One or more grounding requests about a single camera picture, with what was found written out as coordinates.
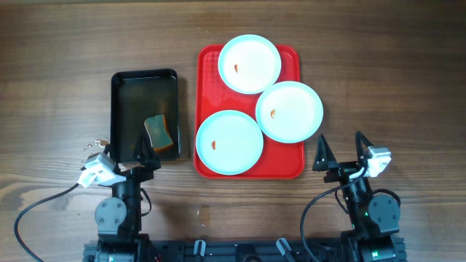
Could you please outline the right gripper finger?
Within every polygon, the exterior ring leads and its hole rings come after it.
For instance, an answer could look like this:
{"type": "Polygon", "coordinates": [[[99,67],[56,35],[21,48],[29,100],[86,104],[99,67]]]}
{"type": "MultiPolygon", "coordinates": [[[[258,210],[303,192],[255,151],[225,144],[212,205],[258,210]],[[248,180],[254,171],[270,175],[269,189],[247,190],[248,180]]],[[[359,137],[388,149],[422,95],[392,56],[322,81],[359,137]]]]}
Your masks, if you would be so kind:
{"type": "Polygon", "coordinates": [[[333,155],[325,137],[320,135],[317,139],[317,151],[312,165],[312,170],[316,172],[323,172],[333,168],[337,168],[336,158],[333,155]]]}
{"type": "Polygon", "coordinates": [[[365,158],[365,152],[363,150],[363,147],[365,146],[366,148],[368,148],[369,146],[372,146],[373,144],[372,142],[368,140],[368,138],[361,131],[357,131],[355,133],[355,142],[356,142],[358,163],[364,166],[366,164],[366,158],[365,158]]]}

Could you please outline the green and orange sponge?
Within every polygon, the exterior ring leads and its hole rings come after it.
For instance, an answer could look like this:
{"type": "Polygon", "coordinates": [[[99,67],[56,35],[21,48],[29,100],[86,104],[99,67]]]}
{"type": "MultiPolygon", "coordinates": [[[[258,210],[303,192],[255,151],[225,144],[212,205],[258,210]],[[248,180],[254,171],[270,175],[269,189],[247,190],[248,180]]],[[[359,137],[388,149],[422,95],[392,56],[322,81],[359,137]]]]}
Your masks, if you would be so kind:
{"type": "Polygon", "coordinates": [[[147,118],[144,121],[144,127],[149,135],[151,147],[156,153],[173,146],[174,142],[168,131],[167,121],[164,114],[147,118]]]}

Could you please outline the light blue plate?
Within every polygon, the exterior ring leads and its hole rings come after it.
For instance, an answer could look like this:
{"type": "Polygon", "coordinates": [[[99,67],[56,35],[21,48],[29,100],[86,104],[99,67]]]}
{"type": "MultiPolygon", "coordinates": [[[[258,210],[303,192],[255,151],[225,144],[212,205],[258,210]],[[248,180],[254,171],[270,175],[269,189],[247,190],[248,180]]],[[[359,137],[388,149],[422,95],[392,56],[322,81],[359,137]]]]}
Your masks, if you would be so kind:
{"type": "Polygon", "coordinates": [[[252,168],[264,148],[256,121],[241,111],[224,110],[201,123],[195,139],[200,161],[221,175],[239,175],[252,168]]]}
{"type": "Polygon", "coordinates": [[[323,103],[311,87],[301,82],[278,82],[260,95],[255,115],[263,133],[272,140],[298,143],[319,129],[323,103]]]}
{"type": "Polygon", "coordinates": [[[270,40],[245,34],[228,41],[218,56],[218,72],[235,92],[252,95],[272,86],[280,75],[280,53],[270,40]]]}

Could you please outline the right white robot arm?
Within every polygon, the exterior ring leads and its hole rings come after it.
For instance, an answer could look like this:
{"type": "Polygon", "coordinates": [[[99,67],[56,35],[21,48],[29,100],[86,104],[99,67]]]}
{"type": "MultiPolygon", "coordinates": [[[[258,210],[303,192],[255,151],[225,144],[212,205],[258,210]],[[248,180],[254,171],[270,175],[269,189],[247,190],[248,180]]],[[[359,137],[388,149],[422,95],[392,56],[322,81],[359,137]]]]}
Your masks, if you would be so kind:
{"type": "Polygon", "coordinates": [[[324,172],[326,183],[338,183],[352,230],[341,234],[341,252],[348,261],[394,261],[397,258],[394,235],[400,230],[401,200],[394,192],[373,190],[369,180],[381,174],[391,162],[387,147],[375,146],[365,135],[355,134],[357,159],[338,162],[325,137],[317,139],[312,169],[324,172]]]}

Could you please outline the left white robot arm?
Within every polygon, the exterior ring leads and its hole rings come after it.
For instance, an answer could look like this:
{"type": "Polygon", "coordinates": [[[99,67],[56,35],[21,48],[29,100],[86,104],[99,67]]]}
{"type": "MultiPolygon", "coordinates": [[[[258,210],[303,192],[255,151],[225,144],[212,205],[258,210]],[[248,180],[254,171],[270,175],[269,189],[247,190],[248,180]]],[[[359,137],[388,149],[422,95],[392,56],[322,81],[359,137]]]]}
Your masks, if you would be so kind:
{"type": "Polygon", "coordinates": [[[98,225],[98,243],[93,255],[87,261],[157,261],[157,249],[148,234],[142,234],[141,211],[143,198],[148,198],[141,188],[142,182],[154,178],[154,171],[161,167],[159,158],[152,148],[152,139],[143,130],[136,140],[133,159],[138,164],[122,171],[114,165],[111,171],[121,175],[123,180],[113,182],[109,187],[111,197],[104,199],[95,210],[98,225]]]}

